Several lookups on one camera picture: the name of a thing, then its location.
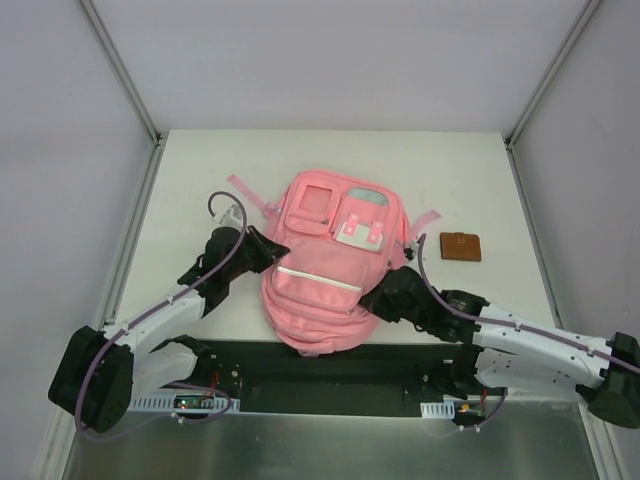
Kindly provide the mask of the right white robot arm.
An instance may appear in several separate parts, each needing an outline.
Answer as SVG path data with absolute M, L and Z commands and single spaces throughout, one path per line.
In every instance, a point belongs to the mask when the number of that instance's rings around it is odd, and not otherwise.
M 639 343 L 630 335 L 606 339 L 537 325 L 480 296 L 438 291 L 409 267 L 389 271 L 359 304 L 456 344 L 454 358 L 427 374 L 443 394 L 538 392 L 581 403 L 609 424 L 639 426 Z

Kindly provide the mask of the brown leather wallet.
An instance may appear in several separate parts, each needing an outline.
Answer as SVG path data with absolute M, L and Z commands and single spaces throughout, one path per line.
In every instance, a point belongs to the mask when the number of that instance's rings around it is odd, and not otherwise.
M 480 237 L 463 232 L 440 233 L 440 255 L 443 260 L 481 262 Z

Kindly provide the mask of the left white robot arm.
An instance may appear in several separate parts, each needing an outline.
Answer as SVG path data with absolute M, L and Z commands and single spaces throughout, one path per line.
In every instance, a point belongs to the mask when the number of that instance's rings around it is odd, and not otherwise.
M 76 330 L 48 390 L 49 400 L 78 426 L 105 433 L 134 399 L 175 382 L 213 388 L 209 346 L 185 334 L 217 308 L 241 275 L 266 271 L 290 250 L 255 227 L 218 227 L 204 251 L 156 305 L 100 330 Z

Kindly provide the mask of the pink student backpack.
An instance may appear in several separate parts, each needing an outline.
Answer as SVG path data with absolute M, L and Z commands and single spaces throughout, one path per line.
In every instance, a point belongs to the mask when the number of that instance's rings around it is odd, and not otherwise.
M 298 174 L 281 199 L 263 201 L 238 176 L 229 183 L 263 214 L 265 236 L 290 249 L 263 276 L 266 318 L 304 357 L 355 348 L 379 324 L 359 300 L 409 261 L 403 247 L 439 219 L 411 221 L 392 190 L 343 174 Z

